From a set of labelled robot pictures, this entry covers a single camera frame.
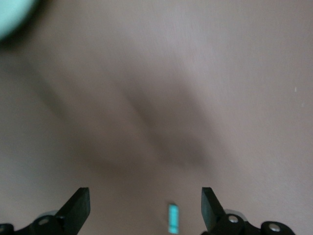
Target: metal bolt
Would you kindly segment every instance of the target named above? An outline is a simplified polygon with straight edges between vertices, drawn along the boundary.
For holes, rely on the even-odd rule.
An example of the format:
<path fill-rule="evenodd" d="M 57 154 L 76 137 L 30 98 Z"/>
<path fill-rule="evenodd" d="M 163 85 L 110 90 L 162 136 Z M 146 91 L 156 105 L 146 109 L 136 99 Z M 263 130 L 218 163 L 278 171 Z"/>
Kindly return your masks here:
<path fill-rule="evenodd" d="M 228 217 L 228 220 L 230 221 L 230 222 L 232 222 L 232 223 L 238 223 L 238 218 L 236 217 L 236 216 L 234 216 L 234 215 L 230 215 L 229 217 Z"/>
<path fill-rule="evenodd" d="M 46 223 L 48 223 L 48 222 L 49 222 L 49 219 L 48 219 L 48 218 L 44 218 L 44 219 L 40 220 L 40 221 L 38 222 L 38 224 L 39 224 L 39 225 L 43 225 L 43 224 L 46 224 Z"/>
<path fill-rule="evenodd" d="M 280 227 L 277 224 L 269 224 L 269 228 L 274 232 L 280 231 Z"/>

